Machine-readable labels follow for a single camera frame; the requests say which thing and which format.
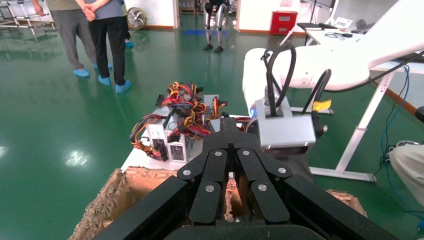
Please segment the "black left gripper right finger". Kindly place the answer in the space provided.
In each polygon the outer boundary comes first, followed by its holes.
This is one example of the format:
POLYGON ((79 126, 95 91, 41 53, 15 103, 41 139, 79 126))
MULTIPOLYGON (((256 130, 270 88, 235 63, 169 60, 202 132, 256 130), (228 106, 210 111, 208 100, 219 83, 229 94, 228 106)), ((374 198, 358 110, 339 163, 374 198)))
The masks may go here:
POLYGON ((283 162, 261 151, 257 138, 229 120, 234 177, 251 217, 266 238, 282 240, 393 240, 395 236, 283 162))

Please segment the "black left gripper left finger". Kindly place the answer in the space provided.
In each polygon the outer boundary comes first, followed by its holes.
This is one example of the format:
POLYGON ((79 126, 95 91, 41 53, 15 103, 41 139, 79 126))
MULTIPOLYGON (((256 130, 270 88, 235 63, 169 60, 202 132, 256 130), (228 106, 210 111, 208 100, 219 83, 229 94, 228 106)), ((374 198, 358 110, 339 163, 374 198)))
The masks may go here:
POLYGON ((230 119, 206 136, 202 151, 117 220, 96 240, 166 240, 180 229, 214 225, 221 217, 230 158, 230 119))

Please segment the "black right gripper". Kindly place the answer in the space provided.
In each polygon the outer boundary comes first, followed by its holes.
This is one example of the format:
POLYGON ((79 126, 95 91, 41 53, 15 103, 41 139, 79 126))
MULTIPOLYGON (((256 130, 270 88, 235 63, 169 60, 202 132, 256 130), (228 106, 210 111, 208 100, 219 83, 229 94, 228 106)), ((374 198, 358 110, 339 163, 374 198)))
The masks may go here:
POLYGON ((271 148, 264 152, 273 158, 283 162, 289 167, 293 174, 300 175, 308 181, 313 180, 313 175, 309 168, 308 157, 306 155, 307 147, 288 147, 288 148, 271 148))

